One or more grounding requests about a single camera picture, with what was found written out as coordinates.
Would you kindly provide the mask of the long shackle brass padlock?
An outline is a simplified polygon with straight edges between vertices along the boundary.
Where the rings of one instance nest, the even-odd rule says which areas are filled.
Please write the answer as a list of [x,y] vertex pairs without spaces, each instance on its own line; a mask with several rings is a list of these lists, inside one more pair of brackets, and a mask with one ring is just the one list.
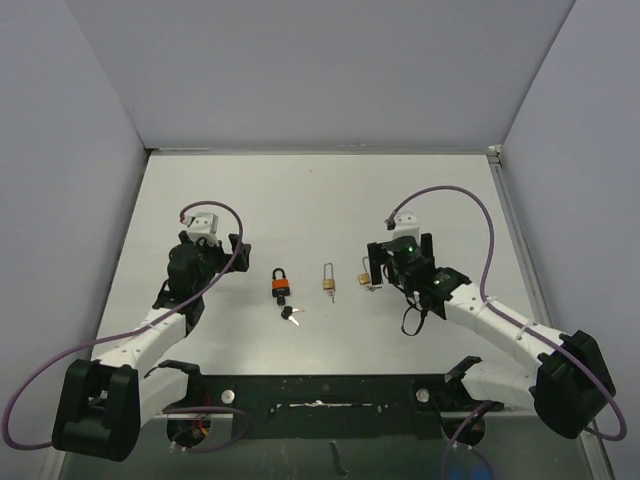
[[333,292],[336,288],[334,278],[334,266],[331,262],[327,262],[323,265],[323,281],[322,288],[324,291]]

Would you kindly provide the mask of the small brass padlock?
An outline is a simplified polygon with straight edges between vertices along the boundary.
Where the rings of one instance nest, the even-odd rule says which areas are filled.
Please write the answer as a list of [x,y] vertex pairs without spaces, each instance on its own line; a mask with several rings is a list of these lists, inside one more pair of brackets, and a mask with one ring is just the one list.
[[371,284],[371,277],[369,272],[369,258],[364,256],[361,259],[362,272],[358,274],[358,282],[361,286],[369,286]]

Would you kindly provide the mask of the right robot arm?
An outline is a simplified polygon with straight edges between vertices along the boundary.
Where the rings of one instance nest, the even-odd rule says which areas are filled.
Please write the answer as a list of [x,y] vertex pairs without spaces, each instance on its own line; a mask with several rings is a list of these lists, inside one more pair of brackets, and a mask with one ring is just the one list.
[[537,324],[482,294],[479,285],[450,267],[438,267],[430,235],[401,236],[367,246],[371,281],[388,281],[420,316],[434,314],[466,328],[524,368],[510,374],[467,359],[445,384],[459,409],[493,401],[533,410],[556,434],[578,437],[616,394],[596,340]]

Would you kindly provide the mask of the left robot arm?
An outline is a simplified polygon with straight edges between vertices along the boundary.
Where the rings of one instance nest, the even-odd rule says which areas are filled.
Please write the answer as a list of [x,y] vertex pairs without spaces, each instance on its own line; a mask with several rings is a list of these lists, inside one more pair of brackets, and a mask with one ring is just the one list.
[[122,461],[142,426],[165,407],[190,411],[202,402],[198,366],[163,356],[195,329],[214,278],[248,270],[252,247],[237,234],[229,237],[232,253],[209,235],[192,240],[182,232],[179,238],[169,253],[168,278],[135,334],[67,368],[52,432],[55,449]]

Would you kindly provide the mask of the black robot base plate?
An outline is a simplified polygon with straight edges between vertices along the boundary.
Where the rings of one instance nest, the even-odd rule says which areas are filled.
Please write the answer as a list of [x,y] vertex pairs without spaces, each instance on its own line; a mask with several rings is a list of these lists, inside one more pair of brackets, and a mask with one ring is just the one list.
[[187,444],[214,415],[228,415],[232,436],[247,440],[440,440],[479,404],[442,374],[203,375],[167,407],[192,421],[173,419],[167,433]]

